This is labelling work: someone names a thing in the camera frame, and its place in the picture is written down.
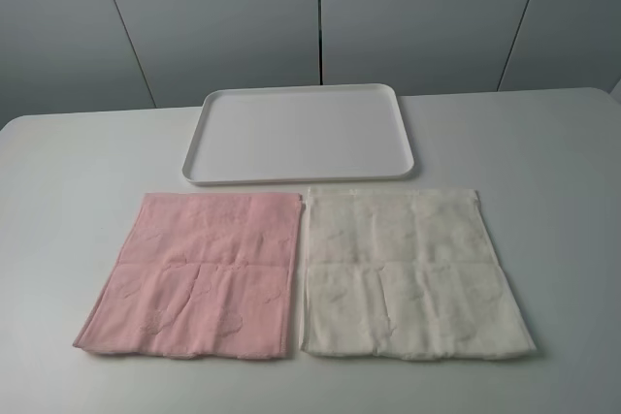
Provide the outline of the white terry towel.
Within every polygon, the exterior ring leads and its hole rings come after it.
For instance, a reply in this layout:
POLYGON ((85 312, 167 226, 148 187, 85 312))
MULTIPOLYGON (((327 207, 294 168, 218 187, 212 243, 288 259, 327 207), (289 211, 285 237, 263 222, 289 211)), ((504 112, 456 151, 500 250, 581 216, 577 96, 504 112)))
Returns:
POLYGON ((536 345, 473 189, 312 189, 300 347, 504 360, 536 345))

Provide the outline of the pink terry towel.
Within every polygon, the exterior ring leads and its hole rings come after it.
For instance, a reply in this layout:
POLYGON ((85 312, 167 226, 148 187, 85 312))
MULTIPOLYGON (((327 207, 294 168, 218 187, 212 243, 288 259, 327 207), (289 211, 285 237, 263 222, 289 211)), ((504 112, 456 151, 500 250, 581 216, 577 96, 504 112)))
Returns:
POLYGON ((297 193, 148 193, 75 346, 97 355, 287 355, 297 193))

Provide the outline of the white rectangular plastic tray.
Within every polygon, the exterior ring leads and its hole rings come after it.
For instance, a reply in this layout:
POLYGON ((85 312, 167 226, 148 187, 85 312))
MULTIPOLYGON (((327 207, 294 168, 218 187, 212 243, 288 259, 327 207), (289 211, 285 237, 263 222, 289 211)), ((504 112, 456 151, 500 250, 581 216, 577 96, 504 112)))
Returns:
POLYGON ((366 83, 215 91, 181 172, 211 186, 399 179, 414 167, 395 91, 366 83))

